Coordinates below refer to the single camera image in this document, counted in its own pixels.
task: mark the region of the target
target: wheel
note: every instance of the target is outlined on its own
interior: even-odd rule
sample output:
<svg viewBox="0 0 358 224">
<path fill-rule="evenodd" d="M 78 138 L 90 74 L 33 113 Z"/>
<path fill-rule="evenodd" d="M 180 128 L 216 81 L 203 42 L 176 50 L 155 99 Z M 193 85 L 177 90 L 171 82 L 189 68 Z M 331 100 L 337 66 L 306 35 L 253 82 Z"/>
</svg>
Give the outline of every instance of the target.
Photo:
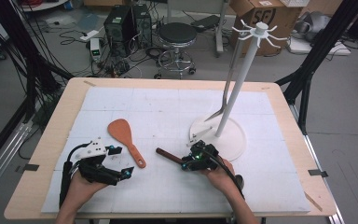
<svg viewBox="0 0 358 224">
<path fill-rule="evenodd" d="M 215 57 L 215 58 L 219 58 L 219 57 L 220 57 L 220 53 L 217 52 L 217 50 L 214 51 L 214 57 Z"/>
<path fill-rule="evenodd" d="M 196 73 L 196 68 L 189 68 L 188 69 L 188 73 L 190 74 L 190 75 L 194 75 L 195 73 Z"/>
<path fill-rule="evenodd" d="M 4 60 L 5 58 L 6 58 L 5 52 L 2 49 L 0 49 L 0 60 Z"/>
</svg>

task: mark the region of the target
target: stool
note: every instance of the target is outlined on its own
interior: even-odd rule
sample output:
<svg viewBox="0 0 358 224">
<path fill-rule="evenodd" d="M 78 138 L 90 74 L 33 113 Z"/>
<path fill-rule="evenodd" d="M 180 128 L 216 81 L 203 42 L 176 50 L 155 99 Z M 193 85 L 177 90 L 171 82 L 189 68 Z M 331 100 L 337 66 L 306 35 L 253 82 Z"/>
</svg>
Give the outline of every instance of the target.
<svg viewBox="0 0 358 224">
<path fill-rule="evenodd" d="M 193 75 L 196 72 L 195 64 L 191 56 L 183 48 L 196 42 L 196 30 L 184 23 L 172 22 L 163 25 L 158 32 L 158 39 L 164 46 L 169 47 L 158 57 L 158 74 L 155 79 L 161 78 L 161 68 L 171 72 L 178 72 L 180 78 L 183 77 L 183 71 L 188 69 L 188 73 Z"/>
</svg>

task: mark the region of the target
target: floor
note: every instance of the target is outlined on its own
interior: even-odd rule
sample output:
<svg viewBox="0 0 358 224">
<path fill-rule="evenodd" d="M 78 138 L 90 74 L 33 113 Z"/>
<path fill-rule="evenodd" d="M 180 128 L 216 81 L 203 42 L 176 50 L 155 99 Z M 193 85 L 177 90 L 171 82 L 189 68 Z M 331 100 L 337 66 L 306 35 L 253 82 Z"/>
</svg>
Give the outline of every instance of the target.
<svg viewBox="0 0 358 224">
<path fill-rule="evenodd" d="M 71 29 L 88 32 L 99 30 L 103 26 L 106 12 L 81 8 L 65 11 L 60 7 L 36 13 L 38 19 L 69 15 L 75 19 Z M 227 17 L 229 28 L 232 18 Z M 90 53 L 83 43 L 60 45 L 63 41 L 59 34 L 66 30 L 54 30 L 44 33 L 51 52 L 71 71 L 88 71 L 78 73 L 81 77 L 90 75 Z M 216 58 L 213 53 L 213 33 L 199 34 L 196 44 L 188 52 L 197 64 L 195 75 L 184 75 L 184 79 L 226 80 L 228 65 L 233 48 L 225 47 L 225 52 Z M 144 57 L 143 52 L 133 55 Z M 306 55 L 297 55 L 286 49 L 274 57 L 255 57 L 246 81 L 274 82 L 285 77 L 297 68 Z M 149 60 L 137 65 L 129 76 L 132 78 L 153 78 L 158 69 L 154 61 Z M 163 73 L 163 78 L 178 78 L 175 74 Z M 0 131 L 19 107 L 24 97 L 20 80 L 11 60 L 0 60 Z M 328 173 L 327 182 L 337 202 L 345 223 L 358 223 L 358 49 L 352 49 L 349 56 L 334 56 L 324 60 L 316 71 L 310 90 L 310 103 L 307 119 L 310 141 L 323 169 Z M 41 133 L 36 133 L 21 148 L 22 157 L 32 156 Z M 21 178 L 19 167 L 27 160 L 17 154 L 0 178 L 0 223 L 51 223 L 44 221 L 12 221 L 3 216 L 7 202 Z M 267 223 L 328 223 L 324 217 L 274 217 Z"/>
</svg>

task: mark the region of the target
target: spatula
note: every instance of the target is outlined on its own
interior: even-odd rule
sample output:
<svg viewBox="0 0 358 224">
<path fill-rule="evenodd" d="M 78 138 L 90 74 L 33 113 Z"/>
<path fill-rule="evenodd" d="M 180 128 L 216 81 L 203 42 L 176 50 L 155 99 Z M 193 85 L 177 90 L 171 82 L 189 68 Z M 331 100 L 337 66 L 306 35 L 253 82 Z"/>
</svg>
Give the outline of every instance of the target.
<svg viewBox="0 0 358 224">
<path fill-rule="evenodd" d="M 107 131 L 112 135 L 112 137 L 116 138 L 120 143 L 127 147 L 136 164 L 140 168 L 146 167 L 146 162 L 142 157 L 141 153 L 139 153 L 138 148 L 132 143 L 131 136 L 131 128 L 130 124 L 124 119 L 117 119 L 111 122 Z"/>
</svg>

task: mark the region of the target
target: cardboard box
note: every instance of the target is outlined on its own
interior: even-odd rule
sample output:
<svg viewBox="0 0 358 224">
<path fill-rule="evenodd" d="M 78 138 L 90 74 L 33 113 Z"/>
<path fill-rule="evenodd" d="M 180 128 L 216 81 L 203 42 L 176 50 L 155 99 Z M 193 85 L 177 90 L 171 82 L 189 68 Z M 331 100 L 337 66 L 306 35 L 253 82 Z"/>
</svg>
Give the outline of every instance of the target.
<svg viewBox="0 0 358 224">
<path fill-rule="evenodd" d="M 230 6 L 237 13 L 237 18 L 234 23 L 235 28 L 242 29 L 241 20 L 252 27 L 255 27 L 258 22 L 262 21 L 268 25 L 269 29 L 278 26 L 275 31 L 270 33 L 276 37 L 288 37 L 291 34 L 302 10 L 302 7 L 286 7 L 280 0 L 231 0 Z M 233 48 L 237 43 L 238 36 L 239 34 L 237 32 L 232 32 L 229 42 Z M 278 54 L 286 45 L 286 41 L 279 41 L 272 38 L 269 40 L 281 48 L 274 48 L 267 40 L 263 40 L 256 55 Z M 246 40 L 243 46 L 242 56 L 246 54 L 250 43 L 250 39 Z"/>
<path fill-rule="evenodd" d="M 85 6 L 112 7 L 114 5 L 126 5 L 127 0 L 84 0 Z"/>
</svg>

